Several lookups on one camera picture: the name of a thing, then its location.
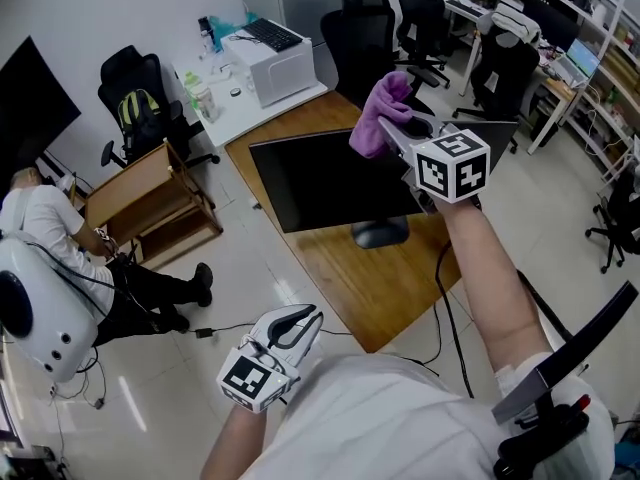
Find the teal plastic bag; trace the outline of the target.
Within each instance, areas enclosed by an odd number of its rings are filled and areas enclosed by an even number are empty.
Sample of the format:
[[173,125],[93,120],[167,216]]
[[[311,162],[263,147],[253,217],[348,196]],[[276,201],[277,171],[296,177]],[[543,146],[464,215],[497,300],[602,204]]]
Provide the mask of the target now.
[[240,30],[245,25],[257,20],[259,18],[253,12],[246,12],[244,17],[240,20],[229,21],[219,16],[210,15],[208,17],[209,24],[211,25],[216,38],[222,38],[230,34],[234,34],[237,30]]

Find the black monitor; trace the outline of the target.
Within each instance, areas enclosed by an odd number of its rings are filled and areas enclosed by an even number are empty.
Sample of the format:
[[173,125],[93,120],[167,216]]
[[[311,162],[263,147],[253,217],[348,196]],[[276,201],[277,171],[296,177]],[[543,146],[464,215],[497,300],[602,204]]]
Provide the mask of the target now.
[[[440,136],[468,129],[489,145],[489,176],[513,140],[515,121],[441,121]],[[348,129],[265,141],[249,151],[285,233],[348,225],[363,249],[405,242],[408,216],[426,214],[403,177],[405,161],[390,149],[366,159]]]

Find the small wooden cabinet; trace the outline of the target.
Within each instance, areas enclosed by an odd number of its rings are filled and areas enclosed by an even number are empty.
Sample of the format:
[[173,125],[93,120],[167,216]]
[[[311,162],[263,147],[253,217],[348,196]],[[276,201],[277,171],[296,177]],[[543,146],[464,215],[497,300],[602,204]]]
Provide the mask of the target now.
[[164,142],[92,191],[85,220],[106,231],[137,263],[158,270],[223,233],[215,209]]

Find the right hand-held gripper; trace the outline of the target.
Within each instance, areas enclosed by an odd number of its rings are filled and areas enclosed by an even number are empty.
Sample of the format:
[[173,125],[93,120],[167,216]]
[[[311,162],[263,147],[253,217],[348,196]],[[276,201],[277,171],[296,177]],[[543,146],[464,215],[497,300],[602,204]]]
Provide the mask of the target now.
[[440,136],[443,123],[431,115],[415,115],[402,128],[386,117],[378,124],[389,149],[409,166],[403,180],[426,214],[434,212],[435,200],[455,204],[486,189],[489,145],[474,132]]

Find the black chest-mounted screen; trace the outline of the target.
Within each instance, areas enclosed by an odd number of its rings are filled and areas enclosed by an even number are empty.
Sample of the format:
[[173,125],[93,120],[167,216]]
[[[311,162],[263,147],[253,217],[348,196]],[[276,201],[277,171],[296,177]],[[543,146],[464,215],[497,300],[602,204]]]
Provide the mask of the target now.
[[494,407],[493,415],[499,424],[535,417],[535,402],[545,393],[551,393],[554,387],[600,345],[638,297],[637,289],[630,282],[625,282],[589,323],[576,334],[571,334],[528,279],[524,275],[520,279],[543,315],[564,339],[564,344],[533,368],[515,389]]

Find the open laptop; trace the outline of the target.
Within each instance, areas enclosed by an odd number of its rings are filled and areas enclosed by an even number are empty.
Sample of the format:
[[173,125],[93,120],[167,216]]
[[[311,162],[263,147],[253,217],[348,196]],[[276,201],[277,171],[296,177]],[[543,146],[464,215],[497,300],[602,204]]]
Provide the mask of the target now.
[[569,50],[549,65],[551,70],[571,89],[584,86],[598,66],[597,56],[579,39],[575,39]]

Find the white hard-shell backpack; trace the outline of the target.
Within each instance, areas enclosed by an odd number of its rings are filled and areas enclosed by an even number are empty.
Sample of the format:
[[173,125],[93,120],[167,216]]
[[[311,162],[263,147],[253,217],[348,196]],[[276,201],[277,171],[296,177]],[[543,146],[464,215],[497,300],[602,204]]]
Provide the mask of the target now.
[[92,302],[46,248],[0,238],[0,327],[52,381],[71,380],[92,347]]

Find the person's white shirt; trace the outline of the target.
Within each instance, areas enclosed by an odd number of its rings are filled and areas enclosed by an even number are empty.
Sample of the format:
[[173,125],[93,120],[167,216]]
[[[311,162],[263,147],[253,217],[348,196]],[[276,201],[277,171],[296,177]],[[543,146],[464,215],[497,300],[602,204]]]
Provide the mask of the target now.
[[389,355],[335,356],[306,379],[242,480],[495,480],[513,424]]

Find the person's left forearm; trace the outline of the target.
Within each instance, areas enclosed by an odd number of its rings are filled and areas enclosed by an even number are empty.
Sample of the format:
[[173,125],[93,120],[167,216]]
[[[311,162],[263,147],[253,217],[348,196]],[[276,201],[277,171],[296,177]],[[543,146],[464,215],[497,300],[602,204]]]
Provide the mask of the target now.
[[235,406],[202,468],[200,480],[239,480],[261,455],[267,413]]

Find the white shelf unit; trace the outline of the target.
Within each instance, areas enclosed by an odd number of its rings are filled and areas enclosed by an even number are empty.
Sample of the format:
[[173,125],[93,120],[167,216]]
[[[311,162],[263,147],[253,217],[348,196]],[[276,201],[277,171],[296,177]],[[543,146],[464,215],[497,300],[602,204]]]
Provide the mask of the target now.
[[[480,5],[474,12],[461,10],[454,6],[456,2],[469,6],[471,0],[445,0],[445,4],[451,12],[472,22],[489,12]],[[546,123],[533,133],[527,153],[536,152],[552,137],[554,129],[567,124],[583,140],[586,152],[606,167],[603,178],[611,181],[632,160],[640,163],[640,139],[625,131],[624,117],[615,111],[614,102],[608,104],[607,97],[598,93],[596,82],[607,82],[611,89],[608,94],[623,102],[623,109],[628,112],[626,119],[640,125],[640,93],[626,86],[609,62],[613,53],[622,53],[623,60],[640,72],[640,20],[626,9],[625,0],[490,0],[492,6],[503,4],[520,12],[536,3],[568,12],[580,34],[595,37],[599,64],[586,82],[576,86],[550,78],[542,68],[536,69],[533,87],[550,93],[542,101],[549,103],[551,109]]]

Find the white garment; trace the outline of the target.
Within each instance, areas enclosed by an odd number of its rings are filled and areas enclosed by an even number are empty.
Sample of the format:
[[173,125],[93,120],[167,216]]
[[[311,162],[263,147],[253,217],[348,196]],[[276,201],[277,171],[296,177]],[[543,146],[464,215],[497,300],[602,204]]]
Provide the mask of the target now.
[[541,29],[539,24],[520,13],[511,9],[489,12],[482,16],[476,25],[481,35],[488,35],[492,26],[498,27],[505,33],[510,33],[525,44],[536,45],[539,42]]

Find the black office chair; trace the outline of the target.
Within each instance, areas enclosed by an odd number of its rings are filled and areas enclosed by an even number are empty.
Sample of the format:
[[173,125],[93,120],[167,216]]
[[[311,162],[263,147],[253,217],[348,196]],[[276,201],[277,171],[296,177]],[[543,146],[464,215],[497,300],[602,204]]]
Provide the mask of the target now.
[[591,227],[585,230],[585,237],[601,235],[608,240],[606,263],[600,272],[606,274],[613,262],[614,252],[619,259],[616,265],[621,267],[625,254],[640,256],[640,176],[637,170],[626,169],[617,178],[608,199],[602,199],[593,207],[593,213],[600,215],[603,228]]
[[[320,27],[337,69],[336,91],[362,109],[375,83],[395,71],[400,61],[393,49],[393,8],[388,0],[342,0],[342,8],[323,16]],[[413,76],[404,102],[430,114],[432,110],[417,98],[421,85],[427,84],[426,75]]]
[[[143,56],[134,46],[126,46],[102,64],[100,79],[98,97],[115,119],[123,140],[120,150],[115,149],[115,143],[112,141],[104,146],[101,154],[103,167],[114,163],[124,169],[164,141],[169,142],[189,168],[204,162],[220,162],[220,157],[212,153],[194,159],[189,158],[189,141],[203,132],[204,127],[199,122],[190,125],[184,116],[182,103],[168,99],[157,55]],[[163,131],[158,139],[132,141],[123,135],[118,119],[118,105],[128,93],[136,89],[146,90],[160,106]]]
[[448,89],[450,79],[443,71],[452,47],[444,0],[398,1],[402,19],[396,29],[396,38],[399,48],[407,54],[398,65],[409,66],[414,75],[426,75],[423,81],[431,87],[440,85],[435,79],[437,76]]
[[487,121],[517,121],[539,53],[496,25],[481,33],[480,39],[481,59],[470,76],[475,109],[456,108],[452,117],[464,114]]

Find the large black wall screen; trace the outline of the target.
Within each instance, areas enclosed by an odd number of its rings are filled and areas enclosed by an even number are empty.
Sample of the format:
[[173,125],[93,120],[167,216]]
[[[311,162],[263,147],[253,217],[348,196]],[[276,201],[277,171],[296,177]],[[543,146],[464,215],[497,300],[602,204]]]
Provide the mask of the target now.
[[41,157],[81,112],[26,38],[0,67],[0,179]]

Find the person's right forearm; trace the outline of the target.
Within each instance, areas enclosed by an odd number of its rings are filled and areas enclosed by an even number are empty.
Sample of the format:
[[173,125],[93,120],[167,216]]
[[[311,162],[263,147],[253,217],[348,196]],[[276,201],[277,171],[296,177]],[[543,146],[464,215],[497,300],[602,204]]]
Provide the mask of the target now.
[[485,214],[470,201],[435,202],[462,275],[472,317],[495,371],[516,368],[551,345],[538,310]]

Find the purple cloth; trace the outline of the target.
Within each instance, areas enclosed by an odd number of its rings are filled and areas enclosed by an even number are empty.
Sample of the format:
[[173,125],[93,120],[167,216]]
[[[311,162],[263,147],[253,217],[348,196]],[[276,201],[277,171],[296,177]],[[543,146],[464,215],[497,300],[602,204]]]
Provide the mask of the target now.
[[371,159],[389,149],[392,132],[412,118],[412,109],[404,103],[411,91],[402,71],[387,73],[375,83],[349,138],[356,153]]

